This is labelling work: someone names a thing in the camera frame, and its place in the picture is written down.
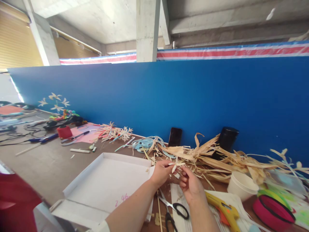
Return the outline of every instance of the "red white blue stripes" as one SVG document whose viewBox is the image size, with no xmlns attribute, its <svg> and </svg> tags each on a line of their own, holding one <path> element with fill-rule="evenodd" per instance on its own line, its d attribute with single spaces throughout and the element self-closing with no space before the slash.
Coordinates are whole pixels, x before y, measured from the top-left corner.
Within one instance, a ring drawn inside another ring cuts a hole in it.
<svg viewBox="0 0 309 232">
<path fill-rule="evenodd" d="M 158 50 L 157 61 L 237 59 L 287 56 L 309 56 L 309 41 L 265 43 L 228 47 Z M 136 53 L 82 59 L 60 59 L 60 63 L 62 65 L 132 62 L 136 62 Z"/>
</svg>

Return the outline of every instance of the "person's left hand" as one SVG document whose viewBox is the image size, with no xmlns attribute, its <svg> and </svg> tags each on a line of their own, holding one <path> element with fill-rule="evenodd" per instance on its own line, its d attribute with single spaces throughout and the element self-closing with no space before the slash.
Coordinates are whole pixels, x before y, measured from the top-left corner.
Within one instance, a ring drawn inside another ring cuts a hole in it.
<svg viewBox="0 0 309 232">
<path fill-rule="evenodd" d="M 161 160 L 155 164 L 154 173 L 150 177 L 150 181 L 152 181 L 157 188 L 160 188 L 167 180 L 170 174 L 172 174 L 172 170 L 174 165 L 168 165 L 169 163 L 174 163 L 170 160 Z"/>
</svg>

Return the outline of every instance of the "sleeve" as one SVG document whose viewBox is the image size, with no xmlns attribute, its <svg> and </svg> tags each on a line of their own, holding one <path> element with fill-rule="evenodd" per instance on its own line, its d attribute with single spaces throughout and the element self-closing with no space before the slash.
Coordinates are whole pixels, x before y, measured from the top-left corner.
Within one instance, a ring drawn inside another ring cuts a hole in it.
<svg viewBox="0 0 309 232">
<path fill-rule="evenodd" d="M 107 222 L 102 221 L 97 227 L 87 230 L 86 232 L 110 232 Z"/>
</svg>

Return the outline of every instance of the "white cardboard box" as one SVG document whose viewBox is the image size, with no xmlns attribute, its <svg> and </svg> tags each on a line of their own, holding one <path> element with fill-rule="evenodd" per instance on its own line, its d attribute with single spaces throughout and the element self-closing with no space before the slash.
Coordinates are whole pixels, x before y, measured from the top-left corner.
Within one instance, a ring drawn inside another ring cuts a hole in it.
<svg viewBox="0 0 309 232">
<path fill-rule="evenodd" d="M 153 174 L 151 161 L 116 153 L 102 153 L 63 191 L 53 215 L 93 228 L 132 195 Z M 150 221 L 152 204 L 146 218 Z"/>
</svg>

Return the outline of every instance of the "tabletop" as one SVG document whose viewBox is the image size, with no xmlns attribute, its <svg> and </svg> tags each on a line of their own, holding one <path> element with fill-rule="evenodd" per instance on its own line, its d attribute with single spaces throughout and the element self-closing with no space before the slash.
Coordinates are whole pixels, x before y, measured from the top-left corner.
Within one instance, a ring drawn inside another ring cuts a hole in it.
<svg viewBox="0 0 309 232">
<path fill-rule="evenodd" d="M 40 117 L 48 118 L 48 113 L 42 113 Z M 27 120 L 40 120 L 39 118 L 32 116 L 28 117 Z M 29 133 L 29 131 L 24 130 L 23 125 L 17 126 L 17 132 Z M 45 131 L 38 132 L 36 136 L 44 136 Z M 0 140 L 8 138 L 6 135 L 0 136 Z M 24 137 L 15 140 L 9 140 L 1 142 L 1 144 L 18 143 L 31 138 Z M 63 199 L 63 190 L 101 153 L 103 152 L 115 152 L 117 148 L 124 145 L 122 140 L 116 140 L 113 143 L 101 143 L 98 141 L 96 143 L 96 151 L 94 153 L 76 153 L 70 152 L 71 148 L 74 149 L 87 149 L 89 143 L 78 142 L 69 146 L 61 146 L 60 138 L 56 138 L 52 141 L 47 142 L 35 149 L 24 153 L 20 156 L 15 156 L 15 154 L 33 146 L 33 144 L 25 143 L 18 145 L 2 146 L 0 147 L 0 160 L 12 169 L 16 174 L 18 174 L 23 180 L 25 180 L 32 188 L 41 196 L 42 200 L 48 205 L 52 206 L 57 200 Z M 122 148 L 116 153 L 123 155 L 130 155 L 134 153 L 135 157 L 144 158 L 145 154 L 139 153 L 136 150 L 132 151 L 130 148 Z M 206 190 L 210 189 L 210 185 L 206 180 L 201 179 L 203 187 Z M 171 188 L 170 183 L 179 184 L 179 180 L 172 175 L 172 178 L 168 179 L 167 182 L 161 187 L 167 201 L 171 202 Z M 227 192 L 227 184 L 212 181 L 213 186 L 216 191 Z M 256 196 L 248 199 L 243 203 L 246 212 L 253 218 L 254 221 L 266 227 L 254 214 L 252 210 L 252 204 L 255 201 Z M 154 197 L 153 210 L 152 213 L 155 215 L 158 211 L 158 199 Z M 161 217 L 165 220 L 166 207 L 163 202 L 160 201 L 160 211 Z M 160 226 L 155 225 L 155 217 L 152 217 L 149 223 L 144 223 L 142 227 L 142 232 L 158 232 L 160 231 Z M 301 227 L 294 226 L 291 231 L 307 231 Z"/>
</svg>

